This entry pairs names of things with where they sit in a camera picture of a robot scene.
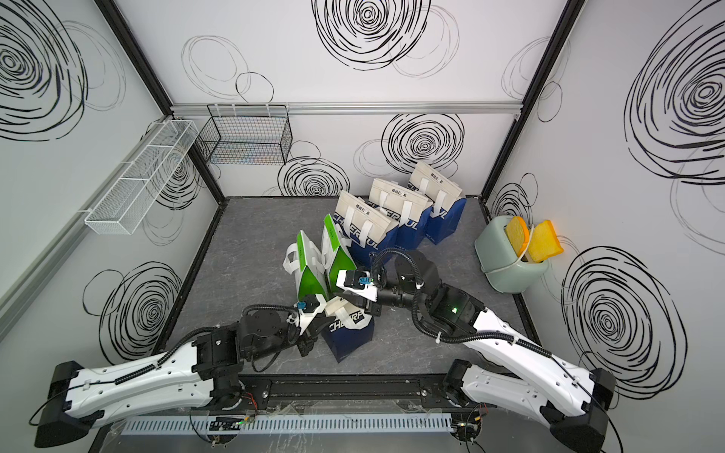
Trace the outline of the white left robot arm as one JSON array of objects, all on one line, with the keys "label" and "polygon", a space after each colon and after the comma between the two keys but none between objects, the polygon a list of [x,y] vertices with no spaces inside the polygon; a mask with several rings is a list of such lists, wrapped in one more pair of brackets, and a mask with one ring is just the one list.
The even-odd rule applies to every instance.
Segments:
[{"label": "white left robot arm", "polygon": [[124,364],[55,367],[45,403],[30,417],[38,448],[67,445],[92,428],[177,408],[235,409],[245,366],[290,347],[307,355],[333,323],[323,305],[253,305],[222,327],[196,328],[168,351]]}]

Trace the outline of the blue beige takeout bag front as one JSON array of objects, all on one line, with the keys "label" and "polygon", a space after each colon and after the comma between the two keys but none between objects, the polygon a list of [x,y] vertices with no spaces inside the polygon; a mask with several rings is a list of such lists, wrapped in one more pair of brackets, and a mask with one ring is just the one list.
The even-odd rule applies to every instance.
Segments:
[{"label": "blue beige takeout bag front", "polygon": [[343,362],[355,350],[373,339],[373,316],[340,296],[328,301],[325,315],[331,317],[333,322],[322,331],[322,337],[336,362]]}]

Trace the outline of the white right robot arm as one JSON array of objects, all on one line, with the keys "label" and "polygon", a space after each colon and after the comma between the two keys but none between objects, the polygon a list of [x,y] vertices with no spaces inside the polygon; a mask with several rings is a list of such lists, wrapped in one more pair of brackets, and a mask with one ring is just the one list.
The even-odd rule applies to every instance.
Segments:
[{"label": "white right robot arm", "polygon": [[464,360],[446,377],[449,399],[459,405],[491,404],[534,419],[574,452],[600,452],[617,380],[557,357],[517,332],[485,304],[439,277],[418,251],[381,251],[368,269],[339,280],[358,294],[364,307],[410,310],[413,326],[438,344],[463,345],[504,368],[495,373]]}]

